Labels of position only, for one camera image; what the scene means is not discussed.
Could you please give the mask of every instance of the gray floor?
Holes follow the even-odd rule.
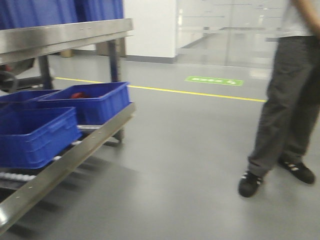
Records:
[[[50,57],[58,77],[108,82],[108,58]],[[265,99],[270,70],[126,62],[133,86]],[[244,80],[227,86],[188,76]],[[56,80],[57,88],[83,82]],[[135,117],[119,147],[102,146],[10,228],[4,240],[316,240],[319,183],[271,171],[237,193],[261,102],[130,88]],[[319,175],[319,126],[305,162]]]

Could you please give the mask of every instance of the yellow floor line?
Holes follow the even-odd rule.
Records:
[[[102,83],[103,83],[103,82],[101,82],[101,81],[90,81],[90,80],[75,79],[75,78],[66,78],[66,77],[56,77],[56,79],[69,80],[69,81],[77,81],[77,82],[85,82],[85,83],[92,83],[92,84],[102,84]],[[134,89],[146,89],[146,90],[154,90],[154,91],[169,92],[169,93],[178,93],[178,94],[190,94],[190,95],[216,97],[216,98],[224,98],[224,99],[244,100],[244,101],[261,102],[261,103],[266,102],[266,100],[255,99],[255,98],[238,97],[238,96],[226,96],[226,95],[217,95],[217,94],[201,93],[201,92],[193,92],[193,91],[180,91],[180,90],[172,90],[172,89],[164,89],[164,88],[148,87],[148,86],[134,86],[134,85],[129,85],[129,87],[130,87],[130,88],[134,88]]]

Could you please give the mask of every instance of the green floor sign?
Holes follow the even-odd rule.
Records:
[[[242,80],[206,77],[206,76],[188,76],[185,80],[188,82],[222,84],[222,85],[231,85],[231,86],[242,86],[244,84],[244,81]]]

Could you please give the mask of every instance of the metal shelf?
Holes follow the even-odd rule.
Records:
[[[52,87],[48,54],[108,42],[111,81],[120,81],[117,39],[133,29],[131,19],[80,22],[40,27],[0,30],[0,65],[39,57],[43,85]],[[123,136],[123,126],[136,107],[131,103],[102,126],[91,126],[90,134],[60,159],[44,168],[36,177],[0,203],[0,235],[57,186],[110,137]]]
[[[0,30],[0,65],[128,36],[130,18]]]

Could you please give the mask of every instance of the plastic crate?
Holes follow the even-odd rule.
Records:
[[[75,0],[79,22],[122,19],[122,0]]]
[[[13,111],[0,117],[0,167],[41,168],[80,136],[72,107]]]
[[[75,107],[81,125],[102,125],[129,105],[128,82],[75,85],[39,100],[40,108]],[[90,98],[70,99],[84,92]]]
[[[0,96],[0,104],[14,104],[15,109],[36,108],[38,100],[59,90],[17,91]]]
[[[4,29],[76,23],[73,0],[0,0]]]
[[[4,22],[2,21],[0,17],[0,30],[6,29]]]
[[[14,110],[12,104],[0,102],[0,116],[11,113]]]

